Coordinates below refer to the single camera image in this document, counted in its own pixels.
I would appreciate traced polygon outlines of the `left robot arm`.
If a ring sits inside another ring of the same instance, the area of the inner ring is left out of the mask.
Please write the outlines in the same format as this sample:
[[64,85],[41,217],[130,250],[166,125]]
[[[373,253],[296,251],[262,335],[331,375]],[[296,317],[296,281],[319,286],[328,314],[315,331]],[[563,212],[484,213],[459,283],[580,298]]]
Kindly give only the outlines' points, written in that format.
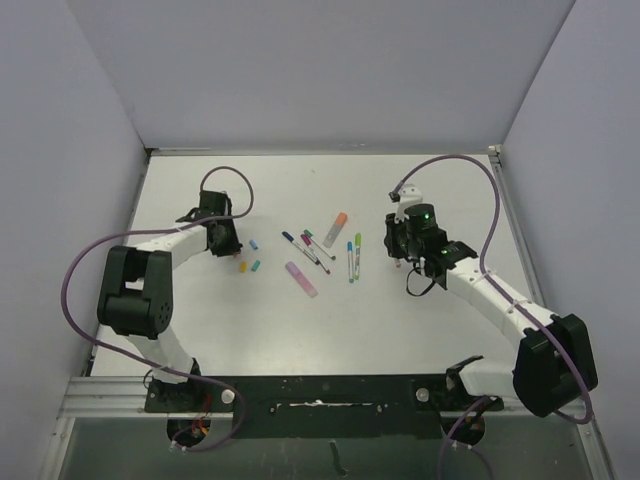
[[204,384],[195,358],[170,327],[173,271],[206,251],[217,257],[241,252],[232,202],[225,192],[204,190],[199,205],[177,220],[175,232],[135,246],[109,250],[99,294],[99,323],[125,337],[140,356],[154,363],[150,386],[155,398],[180,410],[200,405]]

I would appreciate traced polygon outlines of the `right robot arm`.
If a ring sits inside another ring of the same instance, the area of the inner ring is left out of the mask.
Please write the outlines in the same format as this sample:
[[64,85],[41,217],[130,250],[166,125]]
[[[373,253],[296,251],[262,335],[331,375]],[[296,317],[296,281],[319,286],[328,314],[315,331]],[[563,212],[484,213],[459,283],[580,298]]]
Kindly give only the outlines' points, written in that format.
[[515,350],[512,365],[473,356],[450,367],[445,395],[459,409],[480,396],[515,398],[546,417],[594,390],[598,376],[586,324],[526,298],[482,266],[478,253],[448,238],[430,204],[385,217],[384,245],[395,260],[471,305]]

